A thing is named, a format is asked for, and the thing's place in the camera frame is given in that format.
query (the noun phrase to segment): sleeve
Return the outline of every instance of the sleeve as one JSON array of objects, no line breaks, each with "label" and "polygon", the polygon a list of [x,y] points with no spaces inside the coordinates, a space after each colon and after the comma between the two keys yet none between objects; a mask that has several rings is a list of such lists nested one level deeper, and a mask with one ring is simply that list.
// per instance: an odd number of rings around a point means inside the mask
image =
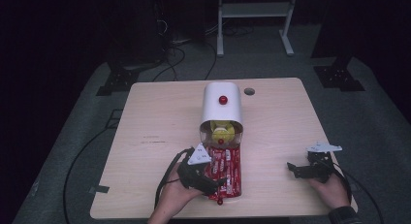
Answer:
[{"label": "sleeve", "polygon": [[332,224],[363,224],[352,207],[341,207],[333,209],[329,213]]}]

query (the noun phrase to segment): wooden table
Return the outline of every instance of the wooden table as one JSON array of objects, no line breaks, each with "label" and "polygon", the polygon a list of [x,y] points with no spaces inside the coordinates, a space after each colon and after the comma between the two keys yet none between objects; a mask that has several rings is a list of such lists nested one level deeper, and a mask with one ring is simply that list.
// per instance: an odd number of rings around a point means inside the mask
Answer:
[{"label": "wooden table", "polygon": [[[308,165],[306,147],[327,137],[299,79],[229,80],[241,91],[242,195],[223,206],[197,197],[176,217],[269,217],[326,214],[315,191],[287,169]],[[90,211],[93,218],[147,218],[158,183],[177,153],[200,142],[209,80],[133,85]],[[252,96],[244,94],[253,88]]]}]

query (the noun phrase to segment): metal rack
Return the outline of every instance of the metal rack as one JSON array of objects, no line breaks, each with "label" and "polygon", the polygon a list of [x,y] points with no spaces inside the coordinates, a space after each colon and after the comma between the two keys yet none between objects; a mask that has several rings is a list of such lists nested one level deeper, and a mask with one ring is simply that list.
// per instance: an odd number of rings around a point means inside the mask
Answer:
[{"label": "metal rack", "polygon": [[218,36],[217,36],[217,55],[224,55],[223,45],[223,18],[224,17],[286,17],[284,28],[279,30],[281,40],[287,55],[294,55],[293,48],[288,40],[288,29],[291,17],[296,4],[296,0],[290,2],[276,3],[230,3],[223,4],[219,0],[218,7]]}]

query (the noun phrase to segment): person's arm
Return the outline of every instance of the person's arm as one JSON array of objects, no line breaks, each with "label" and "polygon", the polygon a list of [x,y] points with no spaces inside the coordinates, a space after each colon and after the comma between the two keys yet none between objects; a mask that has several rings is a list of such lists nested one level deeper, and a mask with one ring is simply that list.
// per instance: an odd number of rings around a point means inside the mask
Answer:
[{"label": "person's arm", "polygon": [[[176,164],[173,167],[168,181],[178,179],[178,166],[179,164]],[[185,188],[179,180],[167,183],[164,185],[157,207],[151,213],[147,223],[166,224],[172,217],[178,214],[188,202],[201,194],[202,192],[197,189]]]},{"label": "person's arm", "polygon": [[332,209],[329,213],[332,224],[363,223],[351,207],[347,191],[338,176],[332,174],[326,183],[313,178],[307,181],[318,192],[323,202]]}]

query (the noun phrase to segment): white shelf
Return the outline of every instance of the white shelf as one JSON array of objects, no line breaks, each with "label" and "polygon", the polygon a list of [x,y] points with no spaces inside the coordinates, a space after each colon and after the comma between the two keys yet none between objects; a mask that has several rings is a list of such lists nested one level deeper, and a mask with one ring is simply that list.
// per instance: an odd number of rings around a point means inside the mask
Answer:
[{"label": "white shelf", "polygon": [[287,16],[289,6],[289,2],[223,4],[222,17]]}]

